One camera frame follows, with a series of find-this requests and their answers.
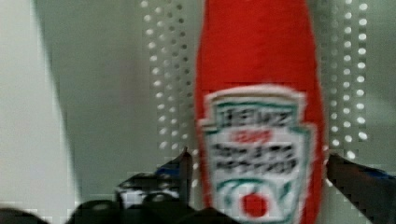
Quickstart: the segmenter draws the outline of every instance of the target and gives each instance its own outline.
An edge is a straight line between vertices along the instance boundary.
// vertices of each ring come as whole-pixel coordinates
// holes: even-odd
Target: bottle label
[[[206,164],[213,206],[241,223],[299,222],[315,148],[304,94],[275,85],[208,94]]]

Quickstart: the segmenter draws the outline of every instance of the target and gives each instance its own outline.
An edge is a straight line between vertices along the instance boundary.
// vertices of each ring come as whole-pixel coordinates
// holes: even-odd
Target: white wall
[[[31,4],[0,0],[0,206],[64,223],[79,199]]]

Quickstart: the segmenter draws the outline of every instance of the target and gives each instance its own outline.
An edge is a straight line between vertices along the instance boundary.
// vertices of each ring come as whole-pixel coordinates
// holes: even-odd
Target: tomato illustration
[[[268,212],[268,200],[255,192],[242,197],[241,203],[250,217],[263,217]]]

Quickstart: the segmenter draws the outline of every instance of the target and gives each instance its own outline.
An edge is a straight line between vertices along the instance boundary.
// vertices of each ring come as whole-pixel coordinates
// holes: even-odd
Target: perforated metal panel
[[[331,151],[396,170],[391,0],[308,1]],[[204,1],[37,1],[82,199],[112,197],[187,146],[201,208],[192,91]],[[318,223],[366,223],[325,182]]]

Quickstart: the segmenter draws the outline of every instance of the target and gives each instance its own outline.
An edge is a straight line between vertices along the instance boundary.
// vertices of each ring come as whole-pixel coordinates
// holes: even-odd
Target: ketchup bottle
[[[315,223],[325,126],[305,0],[207,0],[195,81],[205,206]]]

